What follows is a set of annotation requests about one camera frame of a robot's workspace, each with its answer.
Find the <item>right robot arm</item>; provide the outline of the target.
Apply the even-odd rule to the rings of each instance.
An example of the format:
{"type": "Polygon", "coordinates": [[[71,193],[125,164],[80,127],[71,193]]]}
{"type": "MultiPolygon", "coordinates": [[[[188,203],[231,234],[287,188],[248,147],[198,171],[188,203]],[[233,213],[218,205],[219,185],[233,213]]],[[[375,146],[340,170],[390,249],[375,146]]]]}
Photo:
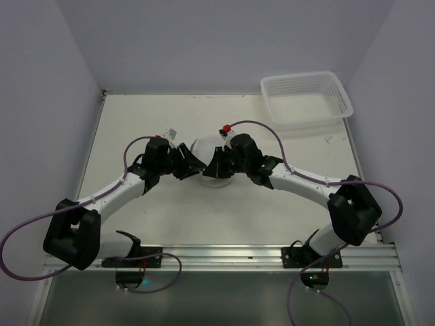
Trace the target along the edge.
{"type": "Polygon", "coordinates": [[[331,222],[314,231],[300,248],[289,251],[289,258],[299,266],[307,266],[343,245],[361,245],[382,215],[359,177],[322,183],[303,179],[282,159],[264,155],[248,134],[238,134],[225,146],[216,147],[203,171],[204,176],[214,179],[228,179],[236,173],[247,175],[256,185],[302,196],[328,210],[331,222]]]}

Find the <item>white mesh laundry bag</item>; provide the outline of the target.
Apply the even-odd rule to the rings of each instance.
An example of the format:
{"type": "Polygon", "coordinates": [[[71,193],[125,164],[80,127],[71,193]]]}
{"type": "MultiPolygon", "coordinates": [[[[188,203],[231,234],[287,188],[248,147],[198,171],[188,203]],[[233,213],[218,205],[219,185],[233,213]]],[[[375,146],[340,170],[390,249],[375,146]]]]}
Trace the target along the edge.
{"type": "MultiPolygon", "coordinates": [[[[197,138],[190,146],[192,154],[201,162],[209,165],[216,147],[222,147],[224,140],[219,135],[210,135],[197,138]]],[[[230,179],[214,179],[206,177],[202,173],[197,176],[197,181],[205,187],[220,188],[230,183],[230,179]]]]}

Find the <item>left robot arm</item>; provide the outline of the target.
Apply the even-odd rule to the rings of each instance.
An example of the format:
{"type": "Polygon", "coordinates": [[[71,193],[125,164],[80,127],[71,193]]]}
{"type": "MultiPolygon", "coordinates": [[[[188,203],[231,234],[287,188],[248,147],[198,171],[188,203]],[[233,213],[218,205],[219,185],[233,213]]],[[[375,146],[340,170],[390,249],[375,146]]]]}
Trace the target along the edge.
{"type": "Polygon", "coordinates": [[[162,137],[148,137],[145,150],[112,184],[76,202],[58,203],[43,250],[66,264],[85,270],[96,259],[139,261],[141,241],[124,231],[103,234],[101,226],[129,202],[145,195],[165,175],[184,180],[206,169],[185,144],[173,146],[162,137]]]}

